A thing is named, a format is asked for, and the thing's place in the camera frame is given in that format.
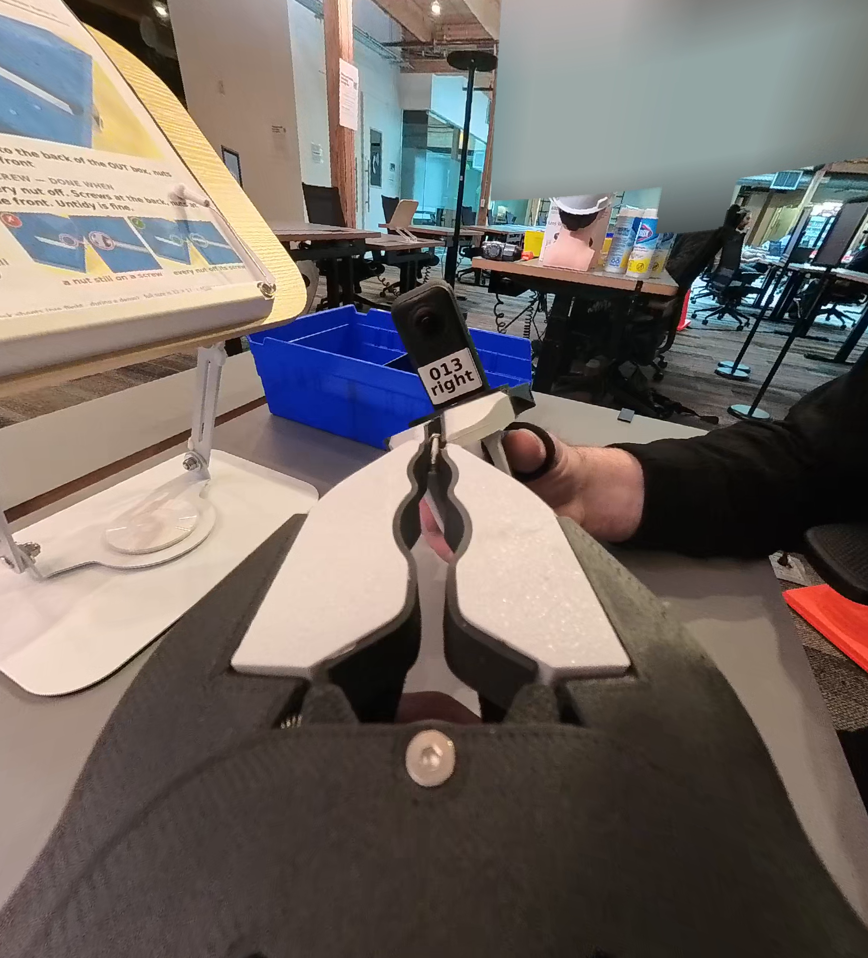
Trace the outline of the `white document stand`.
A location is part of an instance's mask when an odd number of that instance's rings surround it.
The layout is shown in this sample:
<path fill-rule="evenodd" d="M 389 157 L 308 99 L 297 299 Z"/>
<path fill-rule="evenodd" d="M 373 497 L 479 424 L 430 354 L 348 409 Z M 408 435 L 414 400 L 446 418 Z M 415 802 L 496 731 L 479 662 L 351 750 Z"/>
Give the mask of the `white document stand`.
<path fill-rule="evenodd" d="M 113 42 L 97 41 L 236 239 L 270 273 L 273 296 L 188 293 L 133 314 L 122 302 L 0 320 L 0 395 L 118 360 L 198 348 L 191 434 L 179 459 L 19 533 L 0 503 L 0 672 L 41 697 L 115 673 L 317 499 L 308 484 L 212 452 L 225 341 L 296 317 L 301 275 L 162 81 Z"/>

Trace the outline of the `orange floor marker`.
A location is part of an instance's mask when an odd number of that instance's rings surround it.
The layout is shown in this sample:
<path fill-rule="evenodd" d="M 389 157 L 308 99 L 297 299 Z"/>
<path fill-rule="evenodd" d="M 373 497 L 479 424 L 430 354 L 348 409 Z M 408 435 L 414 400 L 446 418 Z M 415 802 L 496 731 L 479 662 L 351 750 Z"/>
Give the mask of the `orange floor marker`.
<path fill-rule="evenodd" d="M 787 605 L 868 675 L 868 605 L 847 599 L 828 584 L 784 592 Z"/>

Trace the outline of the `person's right forearm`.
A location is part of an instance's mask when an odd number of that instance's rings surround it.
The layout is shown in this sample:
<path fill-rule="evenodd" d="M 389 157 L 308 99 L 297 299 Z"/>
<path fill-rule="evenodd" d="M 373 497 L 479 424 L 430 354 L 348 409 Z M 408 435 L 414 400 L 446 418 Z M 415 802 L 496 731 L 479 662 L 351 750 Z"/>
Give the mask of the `person's right forearm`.
<path fill-rule="evenodd" d="M 778 422 L 619 449 L 644 477 L 637 548 L 765 557 L 816 526 L 868 523 L 868 348 Z"/>

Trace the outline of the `black floor lamp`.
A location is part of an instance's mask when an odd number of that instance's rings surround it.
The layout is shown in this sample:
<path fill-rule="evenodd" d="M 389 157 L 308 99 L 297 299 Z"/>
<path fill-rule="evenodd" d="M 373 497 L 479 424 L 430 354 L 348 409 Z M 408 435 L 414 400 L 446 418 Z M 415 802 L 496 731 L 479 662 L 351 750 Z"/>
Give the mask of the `black floor lamp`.
<path fill-rule="evenodd" d="M 461 144 L 459 181 L 457 186 L 454 223 L 451 246 L 447 250 L 444 265 L 444 280 L 454 287 L 457 273 L 457 261 L 461 248 L 461 229 L 463 223 L 464 188 L 466 177 L 466 161 L 470 141 L 470 123 L 472 115 L 473 94 L 477 73 L 490 73 L 497 66 L 497 56 L 487 50 L 458 50 L 447 55 L 447 64 L 453 69 L 466 73 L 466 88 L 464 102 L 463 142 Z"/>

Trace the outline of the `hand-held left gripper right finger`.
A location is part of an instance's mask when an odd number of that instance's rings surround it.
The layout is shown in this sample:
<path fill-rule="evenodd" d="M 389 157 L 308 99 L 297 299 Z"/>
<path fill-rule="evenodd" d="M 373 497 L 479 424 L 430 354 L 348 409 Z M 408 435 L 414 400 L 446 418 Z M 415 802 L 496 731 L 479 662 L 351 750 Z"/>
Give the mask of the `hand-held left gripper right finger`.
<path fill-rule="evenodd" d="M 446 445 L 440 464 L 461 625 L 545 681 L 623 675 L 630 658 L 554 511 L 460 446 Z"/>

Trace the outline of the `printed instruction sheet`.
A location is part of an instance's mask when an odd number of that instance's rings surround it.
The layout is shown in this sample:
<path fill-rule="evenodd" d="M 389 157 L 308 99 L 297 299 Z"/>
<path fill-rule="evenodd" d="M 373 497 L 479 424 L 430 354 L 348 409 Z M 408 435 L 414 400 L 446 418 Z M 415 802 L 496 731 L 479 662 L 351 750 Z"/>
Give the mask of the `printed instruction sheet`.
<path fill-rule="evenodd" d="M 0 2 L 0 320 L 272 279 L 69 8 Z"/>

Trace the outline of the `black mesh office chair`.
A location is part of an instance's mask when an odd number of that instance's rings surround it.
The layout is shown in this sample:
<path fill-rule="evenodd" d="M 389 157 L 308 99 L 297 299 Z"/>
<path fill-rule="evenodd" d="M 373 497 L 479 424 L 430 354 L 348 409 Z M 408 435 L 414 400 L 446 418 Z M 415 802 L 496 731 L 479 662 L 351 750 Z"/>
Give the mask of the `black mesh office chair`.
<path fill-rule="evenodd" d="M 700 317 L 701 325 L 707 326 L 711 320 L 730 319 L 735 322 L 736 330 L 746 328 L 748 320 L 740 306 L 744 297 L 750 293 L 752 273 L 742 267 L 742 248 L 746 238 L 746 226 L 728 233 L 721 247 L 716 269 L 707 281 L 706 292 L 714 305 L 704 309 L 693 309 L 691 319 Z"/>

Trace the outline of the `wooden desk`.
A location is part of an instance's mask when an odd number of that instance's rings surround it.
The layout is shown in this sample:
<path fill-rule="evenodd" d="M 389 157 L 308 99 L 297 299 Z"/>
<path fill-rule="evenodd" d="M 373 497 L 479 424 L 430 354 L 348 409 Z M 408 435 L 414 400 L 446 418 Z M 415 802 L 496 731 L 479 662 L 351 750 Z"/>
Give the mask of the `wooden desk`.
<path fill-rule="evenodd" d="M 686 293 L 666 274 L 637 279 L 538 260 L 481 257 L 474 265 L 488 272 L 489 292 L 529 291 L 547 303 L 534 367 L 536 392 L 553 394 L 589 360 L 595 361 L 597 377 L 618 373 L 627 364 L 652 368 L 677 334 Z"/>

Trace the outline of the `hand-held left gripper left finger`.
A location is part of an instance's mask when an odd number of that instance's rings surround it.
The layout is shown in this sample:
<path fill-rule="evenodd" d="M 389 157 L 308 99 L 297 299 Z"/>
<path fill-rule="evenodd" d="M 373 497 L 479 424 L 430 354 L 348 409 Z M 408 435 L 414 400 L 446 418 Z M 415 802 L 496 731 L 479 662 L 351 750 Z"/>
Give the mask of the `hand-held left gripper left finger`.
<path fill-rule="evenodd" d="M 404 444 L 310 509 L 233 655 L 247 675 L 323 675 L 416 605 L 426 445 Z"/>

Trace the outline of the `blue plastic bin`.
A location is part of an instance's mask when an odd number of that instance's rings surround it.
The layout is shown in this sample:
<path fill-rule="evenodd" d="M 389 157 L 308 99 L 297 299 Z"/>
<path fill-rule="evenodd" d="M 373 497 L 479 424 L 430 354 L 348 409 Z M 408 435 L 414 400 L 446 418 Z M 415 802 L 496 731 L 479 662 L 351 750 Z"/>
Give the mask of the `blue plastic bin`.
<path fill-rule="evenodd" d="M 432 414 L 393 323 L 393 305 L 365 313 L 343 305 L 251 334 L 270 412 L 377 449 Z M 491 387 L 531 388 L 528 338 L 468 329 Z"/>

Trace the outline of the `person's right hand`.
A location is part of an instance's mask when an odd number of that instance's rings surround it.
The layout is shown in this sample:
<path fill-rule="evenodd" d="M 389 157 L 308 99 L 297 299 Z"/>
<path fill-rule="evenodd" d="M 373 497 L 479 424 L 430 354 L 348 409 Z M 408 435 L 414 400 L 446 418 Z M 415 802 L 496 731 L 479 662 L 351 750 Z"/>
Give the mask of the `person's right hand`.
<path fill-rule="evenodd" d="M 642 467 L 623 449 L 573 447 L 560 439 L 550 440 L 552 465 L 544 475 L 522 483 L 557 515 L 570 518 L 593 538 L 623 543 L 640 526 L 645 483 Z M 503 437 L 508 464 L 515 473 L 533 475 L 547 461 L 543 439 L 527 429 L 509 430 Z M 420 504 L 422 534 L 436 555 L 450 561 L 452 549 L 423 500 Z"/>

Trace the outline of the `black stanchion post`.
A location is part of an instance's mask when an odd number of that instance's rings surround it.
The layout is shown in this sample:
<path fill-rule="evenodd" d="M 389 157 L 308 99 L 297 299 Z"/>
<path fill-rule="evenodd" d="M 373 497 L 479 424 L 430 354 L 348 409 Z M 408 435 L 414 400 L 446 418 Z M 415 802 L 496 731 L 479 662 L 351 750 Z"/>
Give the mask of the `black stanchion post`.
<path fill-rule="evenodd" d="M 747 332 L 747 335 L 742 342 L 742 345 L 739 348 L 739 352 L 731 360 L 724 360 L 717 364 L 715 367 L 714 373 L 717 377 L 732 379 L 732 380 L 745 380 L 750 376 L 750 367 L 745 365 L 742 360 L 744 359 L 745 354 L 749 350 L 749 347 L 752 344 L 752 341 L 757 334 L 763 318 L 767 316 L 772 311 L 772 305 L 770 302 L 766 302 L 759 312 L 757 313 L 753 323 Z"/>
<path fill-rule="evenodd" d="M 834 284 L 835 274 L 833 268 L 828 267 L 818 274 L 816 288 L 813 291 L 811 298 L 809 298 L 807 307 L 800 310 L 799 316 L 797 319 L 795 319 L 792 329 L 789 331 L 781 351 L 777 354 L 777 357 L 772 363 L 768 373 L 763 378 L 763 382 L 755 397 L 748 404 L 735 403 L 731 405 L 728 408 L 729 415 L 740 421 L 748 422 L 765 423 L 771 420 L 771 415 L 761 409 L 762 400 L 768 388 L 772 384 L 773 379 L 776 377 L 777 373 L 785 362 L 787 354 L 790 352 L 794 341 L 796 339 L 806 337 L 810 331 L 812 324 L 819 313 L 820 307 L 824 305 Z"/>

